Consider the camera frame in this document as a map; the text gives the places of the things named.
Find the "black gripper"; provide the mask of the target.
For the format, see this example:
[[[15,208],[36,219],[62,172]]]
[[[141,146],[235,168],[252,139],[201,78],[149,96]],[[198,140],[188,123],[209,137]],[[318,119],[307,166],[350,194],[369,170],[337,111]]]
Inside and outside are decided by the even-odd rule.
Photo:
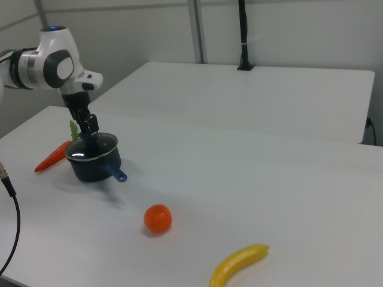
[[[90,96],[87,91],[63,94],[62,99],[82,133],[94,134],[98,132],[98,119],[95,114],[90,114],[88,109]]]

